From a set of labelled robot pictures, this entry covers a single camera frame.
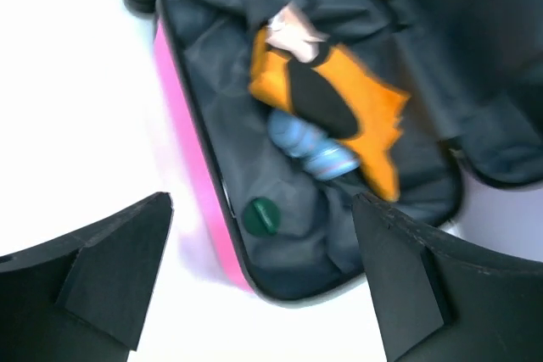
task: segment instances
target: white background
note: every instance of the white background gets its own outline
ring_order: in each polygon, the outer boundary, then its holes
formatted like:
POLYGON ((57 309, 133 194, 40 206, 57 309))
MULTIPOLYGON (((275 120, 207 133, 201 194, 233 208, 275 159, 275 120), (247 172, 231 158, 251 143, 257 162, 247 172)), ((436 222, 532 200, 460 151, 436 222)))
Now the white background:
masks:
MULTIPOLYGON (((205 280, 180 255, 178 237, 202 222, 155 74, 149 21, 121 0, 1 0, 0 7, 0 255, 169 191, 171 238, 130 362, 385 361, 367 284, 285 309, 205 280)), ((526 257, 543 256, 534 205, 541 190, 510 195, 473 181, 470 188, 466 213, 480 228, 463 236, 519 255, 532 242, 526 257), (504 215, 512 201, 516 210, 504 215), (489 212, 490 221, 481 215, 489 212), (519 213, 528 214, 520 223, 519 213)))

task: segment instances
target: orange plush toy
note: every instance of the orange plush toy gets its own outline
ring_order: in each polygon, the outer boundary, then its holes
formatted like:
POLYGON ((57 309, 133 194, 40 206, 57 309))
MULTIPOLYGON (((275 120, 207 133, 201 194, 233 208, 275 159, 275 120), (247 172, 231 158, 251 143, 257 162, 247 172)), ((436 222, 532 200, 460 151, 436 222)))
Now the orange plush toy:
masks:
POLYGON ((389 150, 401 136, 405 92, 380 81, 345 46, 327 42, 292 3, 257 33, 250 74, 254 97, 321 127, 358 154, 381 198, 398 199, 389 150))

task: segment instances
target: green bottle cap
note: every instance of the green bottle cap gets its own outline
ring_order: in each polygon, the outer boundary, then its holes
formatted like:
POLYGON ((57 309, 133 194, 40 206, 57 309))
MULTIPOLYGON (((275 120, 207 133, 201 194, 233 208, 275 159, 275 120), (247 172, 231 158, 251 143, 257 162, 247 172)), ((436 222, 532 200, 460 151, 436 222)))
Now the green bottle cap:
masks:
POLYGON ((255 237, 271 237, 277 234, 281 223, 281 211, 269 198, 251 200, 243 213, 245 230, 255 237))

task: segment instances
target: open suitcase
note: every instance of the open suitcase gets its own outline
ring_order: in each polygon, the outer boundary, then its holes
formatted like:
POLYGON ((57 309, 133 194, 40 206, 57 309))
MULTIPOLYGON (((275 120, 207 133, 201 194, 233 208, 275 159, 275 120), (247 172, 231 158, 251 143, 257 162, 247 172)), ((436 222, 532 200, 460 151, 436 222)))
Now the open suitcase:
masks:
MULTIPOLYGON (((158 0, 156 58, 179 142, 216 253, 240 287, 295 301, 364 271, 350 196, 361 183, 319 185, 266 136, 269 109, 251 97, 253 19, 293 0, 158 0), (274 237, 242 222, 252 198, 282 210, 274 237)), ((484 183, 543 178, 541 0, 294 0, 387 82, 408 91, 393 146, 394 205, 440 226, 461 207, 458 163, 484 183)))

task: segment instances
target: blue bottle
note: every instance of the blue bottle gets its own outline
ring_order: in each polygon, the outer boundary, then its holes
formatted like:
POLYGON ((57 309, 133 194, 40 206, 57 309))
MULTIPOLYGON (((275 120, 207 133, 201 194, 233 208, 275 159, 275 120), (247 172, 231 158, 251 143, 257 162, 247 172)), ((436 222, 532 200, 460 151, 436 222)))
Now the blue bottle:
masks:
POLYGON ((275 109, 268 119, 271 141, 288 156, 301 159, 304 170, 316 180, 329 181, 360 165, 348 149, 318 127, 275 109))

